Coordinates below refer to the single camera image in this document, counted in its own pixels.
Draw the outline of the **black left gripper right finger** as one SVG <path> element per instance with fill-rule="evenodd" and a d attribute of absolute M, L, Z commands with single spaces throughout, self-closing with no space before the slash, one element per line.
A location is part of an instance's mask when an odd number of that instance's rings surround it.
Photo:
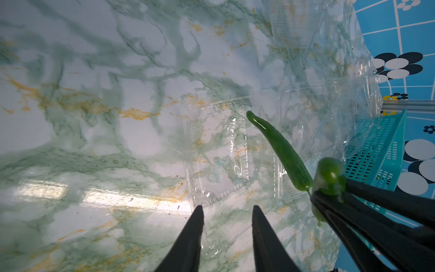
<path fill-rule="evenodd" d="M 258 205 L 253 207 L 252 234 L 256 272 L 300 271 Z"/>

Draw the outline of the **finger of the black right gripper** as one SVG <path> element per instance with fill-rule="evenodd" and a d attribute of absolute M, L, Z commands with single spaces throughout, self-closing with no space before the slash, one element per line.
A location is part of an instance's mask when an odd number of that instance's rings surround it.
<path fill-rule="evenodd" d="M 383 190 L 350 179 L 347 179 L 346 191 L 435 229 L 435 201 L 433 199 Z"/>
<path fill-rule="evenodd" d="M 395 223 L 345 192 L 344 204 L 322 192 L 314 192 L 312 204 L 321 212 L 362 272 L 388 272 L 366 246 L 364 238 L 400 272 L 432 272 L 435 269 L 435 229 Z"/>

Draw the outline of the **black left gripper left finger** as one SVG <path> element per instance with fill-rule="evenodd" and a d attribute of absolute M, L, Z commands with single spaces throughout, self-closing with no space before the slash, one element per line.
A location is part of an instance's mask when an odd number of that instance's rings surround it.
<path fill-rule="evenodd" d="M 198 205 L 156 272 L 197 272 L 201 256 L 204 213 Z"/>

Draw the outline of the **green pepper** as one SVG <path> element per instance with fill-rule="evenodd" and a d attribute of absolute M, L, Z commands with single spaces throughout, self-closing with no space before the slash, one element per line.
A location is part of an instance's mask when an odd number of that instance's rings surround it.
<path fill-rule="evenodd" d="M 344 204 L 343 194 L 347 183 L 345 174 L 346 168 L 342 161 L 332 157 L 322 158 L 318 162 L 313 181 L 313 193 L 320 191 Z"/>

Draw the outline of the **green peppers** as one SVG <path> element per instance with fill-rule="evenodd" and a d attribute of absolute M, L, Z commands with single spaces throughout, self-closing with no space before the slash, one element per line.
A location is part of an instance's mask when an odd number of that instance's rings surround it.
<path fill-rule="evenodd" d="M 248 120 L 261 131 L 282 163 L 293 186 L 302 192 L 310 191 L 313 179 L 304 162 L 284 136 L 269 122 L 247 111 Z"/>

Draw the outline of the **clear clamshell container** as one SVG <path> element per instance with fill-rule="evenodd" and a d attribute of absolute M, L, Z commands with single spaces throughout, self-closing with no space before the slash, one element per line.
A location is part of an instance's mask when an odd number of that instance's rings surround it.
<path fill-rule="evenodd" d="M 282 61 L 283 79 L 256 90 L 207 72 L 191 78 L 205 86 L 207 102 L 191 105 L 189 136 L 193 164 L 188 179 L 192 202 L 202 205 L 207 272 L 244 269 L 238 238 L 251 229 L 254 205 L 277 217 L 278 236 L 304 272 L 331 270 L 341 243 L 310 203 L 318 162 L 344 161 L 355 134 L 356 100 L 369 53 L 360 36 L 352 1 L 181 1 L 187 18 L 231 38 L 246 34 L 254 45 L 267 40 L 262 74 Z"/>

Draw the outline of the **teal plastic basket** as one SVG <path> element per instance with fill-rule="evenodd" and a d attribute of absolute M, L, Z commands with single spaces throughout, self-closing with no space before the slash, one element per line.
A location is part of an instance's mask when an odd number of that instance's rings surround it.
<path fill-rule="evenodd" d="M 361 119 L 346 152 L 346 176 L 394 191 L 401 174 L 407 112 Z"/>

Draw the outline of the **aluminium corner post right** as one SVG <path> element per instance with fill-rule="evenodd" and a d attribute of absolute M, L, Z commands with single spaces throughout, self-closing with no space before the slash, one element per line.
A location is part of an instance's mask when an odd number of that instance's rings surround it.
<path fill-rule="evenodd" d="M 408 110 L 416 113 L 435 113 L 434 100 L 384 100 L 383 111 L 403 111 Z"/>

